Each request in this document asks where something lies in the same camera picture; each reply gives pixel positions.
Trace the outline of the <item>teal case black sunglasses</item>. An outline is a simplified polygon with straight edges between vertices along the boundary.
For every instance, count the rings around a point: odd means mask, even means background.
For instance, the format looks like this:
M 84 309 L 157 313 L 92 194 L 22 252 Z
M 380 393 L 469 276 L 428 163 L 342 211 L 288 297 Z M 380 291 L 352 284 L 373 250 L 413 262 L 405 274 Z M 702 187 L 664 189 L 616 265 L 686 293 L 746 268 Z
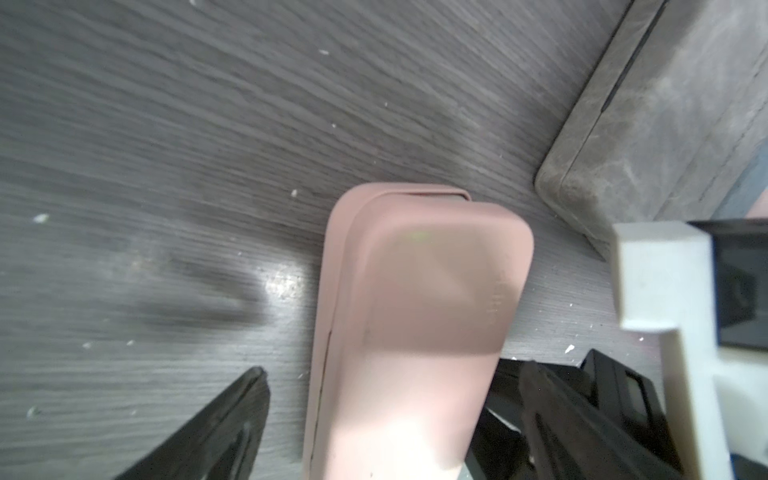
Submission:
M 535 189 L 603 257 L 655 215 L 736 96 L 767 75 L 763 1 L 633 1 Z

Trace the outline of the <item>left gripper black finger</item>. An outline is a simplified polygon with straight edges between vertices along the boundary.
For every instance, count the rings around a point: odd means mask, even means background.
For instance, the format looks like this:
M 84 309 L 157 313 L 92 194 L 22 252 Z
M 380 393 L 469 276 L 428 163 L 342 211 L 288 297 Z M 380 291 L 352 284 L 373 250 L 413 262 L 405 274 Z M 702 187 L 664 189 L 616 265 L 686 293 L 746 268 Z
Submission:
M 246 370 L 120 479 L 248 479 L 270 406 L 268 375 Z

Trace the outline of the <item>grey case white glasses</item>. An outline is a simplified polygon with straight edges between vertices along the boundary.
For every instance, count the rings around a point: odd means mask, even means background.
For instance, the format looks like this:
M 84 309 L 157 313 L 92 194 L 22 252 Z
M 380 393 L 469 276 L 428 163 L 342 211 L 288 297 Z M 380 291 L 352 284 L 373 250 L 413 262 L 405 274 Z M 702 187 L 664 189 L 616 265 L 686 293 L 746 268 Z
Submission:
M 722 203 L 715 211 L 714 219 L 766 217 L 761 197 L 767 189 L 767 141 L 757 148 L 754 157 L 738 177 Z

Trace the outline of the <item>pink case red glasses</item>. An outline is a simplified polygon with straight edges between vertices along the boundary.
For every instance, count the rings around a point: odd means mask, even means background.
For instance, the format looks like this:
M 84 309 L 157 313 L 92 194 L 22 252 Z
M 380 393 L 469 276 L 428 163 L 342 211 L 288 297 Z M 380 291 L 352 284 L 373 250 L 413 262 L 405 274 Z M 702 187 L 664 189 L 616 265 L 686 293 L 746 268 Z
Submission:
M 455 479 L 532 264 L 528 223 L 463 189 L 367 183 L 321 261 L 306 479 Z

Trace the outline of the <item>teal case yellow glasses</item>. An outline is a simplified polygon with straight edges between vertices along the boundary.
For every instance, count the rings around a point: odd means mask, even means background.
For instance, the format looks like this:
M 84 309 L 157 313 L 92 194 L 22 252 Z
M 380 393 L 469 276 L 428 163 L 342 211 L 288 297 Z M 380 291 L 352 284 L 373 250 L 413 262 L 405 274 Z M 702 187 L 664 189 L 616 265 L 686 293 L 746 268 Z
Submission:
M 767 75 L 756 76 L 705 136 L 657 220 L 708 220 L 767 141 Z

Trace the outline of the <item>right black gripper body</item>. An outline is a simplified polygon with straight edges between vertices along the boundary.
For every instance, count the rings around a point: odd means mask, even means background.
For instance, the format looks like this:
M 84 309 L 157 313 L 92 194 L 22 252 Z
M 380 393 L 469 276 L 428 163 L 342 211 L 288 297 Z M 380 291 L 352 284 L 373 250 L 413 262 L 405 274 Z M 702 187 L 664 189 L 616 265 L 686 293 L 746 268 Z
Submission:
M 474 479 L 680 479 L 651 380 L 592 349 L 580 366 L 502 359 L 465 459 Z

